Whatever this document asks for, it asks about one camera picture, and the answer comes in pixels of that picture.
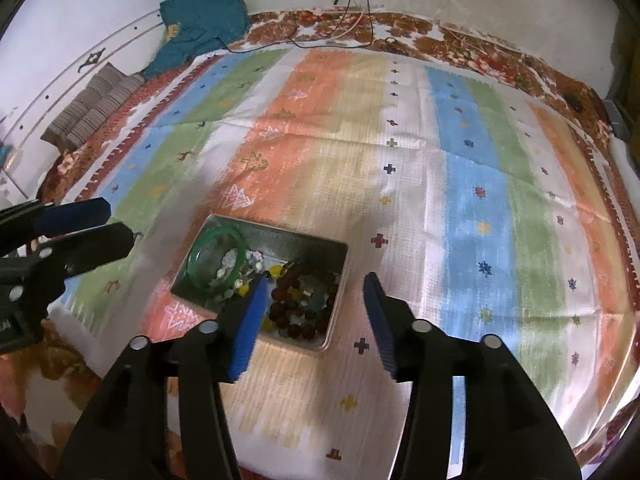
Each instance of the red border pattern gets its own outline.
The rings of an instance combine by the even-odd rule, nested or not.
[[[614,231],[618,240],[618,247],[620,248],[620,253],[622,254],[622,259],[626,266],[626,286],[628,289],[629,299],[631,300],[631,305],[633,306],[634,311],[638,312],[640,310],[640,282],[638,281],[638,273],[634,267],[633,260],[631,259],[631,248],[629,247],[628,239],[626,238],[624,229],[622,228],[622,222],[620,221],[618,212],[616,211],[609,192],[607,191],[606,184],[604,183],[604,180],[596,167],[596,163],[593,160],[593,150],[573,128],[570,128],[570,130],[576,146],[580,148],[585,160],[587,161],[587,166],[591,170],[591,174],[596,181],[600,195],[607,208],[607,212],[614,223]],[[636,363],[640,364],[640,319],[636,322],[636,327],[637,330],[636,336],[634,337],[633,356]]]
[[[151,123],[158,117],[159,114],[164,112],[169,105],[174,102],[184,91],[191,85],[191,83],[199,78],[202,73],[207,70],[211,65],[221,59],[222,56],[213,56],[202,62],[191,72],[189,72],[178,85],[169,92],[164,99],[162,99],[152,110],[142,119],[134,128],[131,129],[129,135],[120,142],[107,156],[103,164],[92,175],[89,182],[84,189],[74,199],[75,202],[81,200],[87,200],[92,197],[95,191],[98,189],[104,178],[115,168],[120,161],[129,153],[129,150],[135,145],[145,129],[151,125]]]

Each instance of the metal tray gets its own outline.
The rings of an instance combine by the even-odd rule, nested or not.
[[[322,340],[319,336],[312,342],[307,342],[301,338],[284,338],[277,333],[260,331],[260,338],[270,342],[284,344],[288,347],[304,348],[321,351],[327,347],[334,330],[340,300],[342,298],[344,283],[341,277],[344,275],[345,264],[348,259],[349,248],[344,242],[329,240],[317,236],[298,233],[272,227],[255,222],[238,220],[220,215],[209,216],[200,232],[218,226],[229,226],[235,228],[247,243],[252,251],[260,251],[267,262],[305,262],[315,268],[333,272],[339,276],[338,292],[335,297],[334,309],[332,311],[329,326]],[[180,270],[174,280],[171,293],[182,300],[185,300],[197,308],[203,308],[210,312],[218,313],[222,304],[212,302],[209,295],[193,285],[187,276],[186,260],[183,261]],[[271,299],[265,305],[265,313],[271,305]]]

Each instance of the green stripe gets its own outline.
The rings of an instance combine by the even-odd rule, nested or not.
[[[521,307],[519,360],[548,398],[561,380],[566,353],[558,237],[548,203],[531,171],[529,156],[520,144],[519,130],[504,103],[492,86],[467,81],[507,179]]]
[[[145,171],[114,211],[111,221],[122,221],[134,232],[148,232],[166,195],[194,166],[197,155],[214,133],[211,131],[211,124],[199,128],[197,123],[218,121],[229,110],[238,106],[249,90],[285,52],[286,50],[266,50],[253,54],[213,87],[207,97],[182,122],[174,126],[172,133],[166,137]],[[215,123],[213,126],[217,129],[219,124]],[[178,160],[180,153],[189,151],[193,155],[187,156],[184,161]],[[131,264],[140,253],[140,244],[136,244],[124,260],[100,267],[82,277],[72,311],[92,333],[100,328],[112,303],[110,295],[105,292],[106,284],[118,281],[120,288],[125,288]]]

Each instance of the colorful bedsheet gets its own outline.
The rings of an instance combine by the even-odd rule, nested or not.
[[[637,370],[638,256],[611,191],[588,136],[479,75],[334,49],[207,57],[66,196],[105,197],[138,241],[72,280],[63,303],[104,372],[136,333],[171,338],[202,319],[169,288],[209,214],[344,240],[329,348],[260,340],[223,391],[244,465],[272,478],[386,478],[408,389],[376,353],[361,297],[371,270],[450,335],[499,334],[577,446]],[[452,471],[460,384],[454,402]]]

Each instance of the orange stripe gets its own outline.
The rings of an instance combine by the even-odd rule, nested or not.
[[[311,52],[296,66],[278,97],[247,133],[216,189],[218,199],[215,194],[213,197],[214,203],[223,204],[222,193],[235,184],[254,204],[235,211],[219,205],[214,212],[282,225],[298,171],[305,164],[307,137],[323,131],[324,118],[352,57],[349,52]],[[267,140],[260,133],[268,127],[283,135]],[[267,168],[247,171],[250,164],[255,164],[256,155],[268,161]]]
[[[294,183],[305,164],[308,137],[323,131],[324,118],[330,113],[344,69],[353,62],[353,57],[354,54],[345,51],[331,54],[312,51],[295,67],[278,96],[246,134],[244,143],[219,184],[196,208],[171,269],[149,299],[142,333],[151,338],[168,338],[167,333],[176,337],[188,330],[189,327],[182,325],[179,325],[179,330],[167,330],[165,317],[171,317],[172,313],[165,311],[178,307],[170,293],[171,283],[209,215],[222,214],[272,225],[284,224]],[[294,91],[303,92],[306,98],[295,99]],[[281,135],[271,140],[261,136],[260,133],[269,127],[277,129]],[[254,153],[261,155],[261,159],[253,156]],[[247,171],[251,164],[260,165],[258,160],[262,159],[268,162],[265,169]],[[236,210],[222,207],[225,203],[223,193],[233,184],[244,189],[245,195],[254,200],[253,205]]]
[[[533,105],[531,109],[574,192],[578,220],[589,245],[602,310],[596,394],[603,405],[616,383],[632,337],[633,315],[623,255],[598,184],[575,144],[571,129],[549,111]]]

